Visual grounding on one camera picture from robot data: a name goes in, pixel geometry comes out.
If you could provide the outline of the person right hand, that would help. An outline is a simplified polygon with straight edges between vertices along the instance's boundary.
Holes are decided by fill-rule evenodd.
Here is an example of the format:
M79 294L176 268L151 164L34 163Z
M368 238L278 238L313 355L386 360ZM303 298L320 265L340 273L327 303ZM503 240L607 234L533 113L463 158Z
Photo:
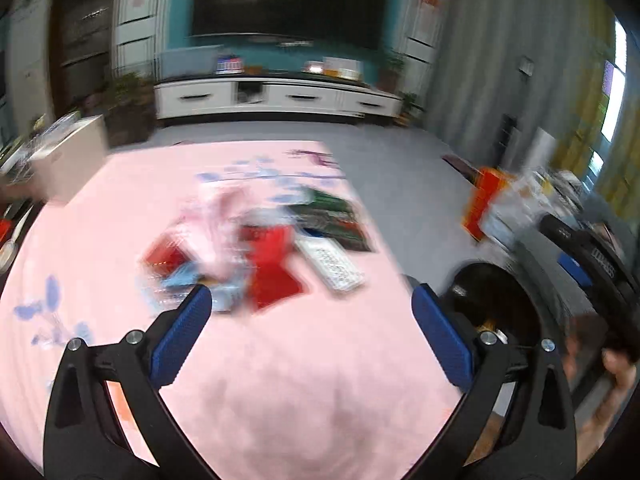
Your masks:
M577 399L577 467L602 446L637 382L638 367L626 353L608 348L605 322L595 314L572 318L563 370Z

